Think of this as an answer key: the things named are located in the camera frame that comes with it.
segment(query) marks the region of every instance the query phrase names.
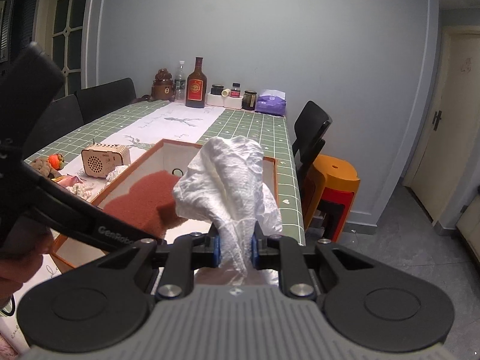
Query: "stacked stools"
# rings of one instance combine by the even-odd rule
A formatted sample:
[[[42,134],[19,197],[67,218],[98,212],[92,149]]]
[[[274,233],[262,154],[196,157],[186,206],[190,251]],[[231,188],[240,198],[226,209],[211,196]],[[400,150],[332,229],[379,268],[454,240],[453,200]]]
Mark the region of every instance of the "stacked stools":
[[[318,155],[301,186],[303,225],[310,226],[315,211],[323,213],[323,238],[334,242],[343,226],[357,193],[360,179],[347,161]]]

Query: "black jar lid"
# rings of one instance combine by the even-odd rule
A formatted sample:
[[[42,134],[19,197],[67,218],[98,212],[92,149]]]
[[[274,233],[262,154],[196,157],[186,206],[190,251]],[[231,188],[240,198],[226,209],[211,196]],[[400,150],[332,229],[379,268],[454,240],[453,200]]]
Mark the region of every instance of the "black jar lid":
[[[212,93],[212,95],[221,95],[222,94],[222,90],[223,90],[224,86],[223,85],[212,85],[212,89],[210,90],[210,93]]]

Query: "finger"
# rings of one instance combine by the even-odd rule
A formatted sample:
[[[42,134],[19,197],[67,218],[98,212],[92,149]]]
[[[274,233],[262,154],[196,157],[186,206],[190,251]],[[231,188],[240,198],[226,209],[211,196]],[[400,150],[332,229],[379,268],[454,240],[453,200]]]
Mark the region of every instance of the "finger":
[[[26,283],[40,269],[43,256],[31,252],[21,259],[0,259],[0,278]]]
[[[47,254],[50,253],[50,249],[53,245],[53,235],[49,231],[46,234],[42,234],[38,237],[37,244],[35,245],[35,251],[38,254]]]
[[[8,298],[22,288],[22,283],[0,278],[0,299]]]

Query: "black chair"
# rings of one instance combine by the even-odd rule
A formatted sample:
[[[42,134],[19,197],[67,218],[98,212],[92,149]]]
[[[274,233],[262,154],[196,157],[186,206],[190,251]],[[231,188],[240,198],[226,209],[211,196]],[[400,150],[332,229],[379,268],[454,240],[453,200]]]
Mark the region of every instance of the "black chair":
[[[325,145],[323,135],[332,124],[332,118],[313,101],[306,103],[295,121],[297,139],[292,145],[293,155],[299,151],[301,166],[297,169],[300,191],[308,169]]]
[[[83,119],[75,95],[52,101],[23,145],[23,158],[31,156],[81,126]]]
[[[120,79],[75,93],[85,124],[130,104],[137,98],[131,78]]]

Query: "door handle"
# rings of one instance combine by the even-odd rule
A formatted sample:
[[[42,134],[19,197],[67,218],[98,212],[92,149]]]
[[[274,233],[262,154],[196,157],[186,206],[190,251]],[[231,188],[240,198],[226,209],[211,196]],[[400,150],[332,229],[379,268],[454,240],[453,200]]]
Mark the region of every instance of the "door handle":
[[[440,120],[442,120],[442,112],[441,111],[435,111],[435,115],[433,116],[433,120],[431,121],[433,126],[433,130],[436,131],[438,128],[438,124],[440,123]]]

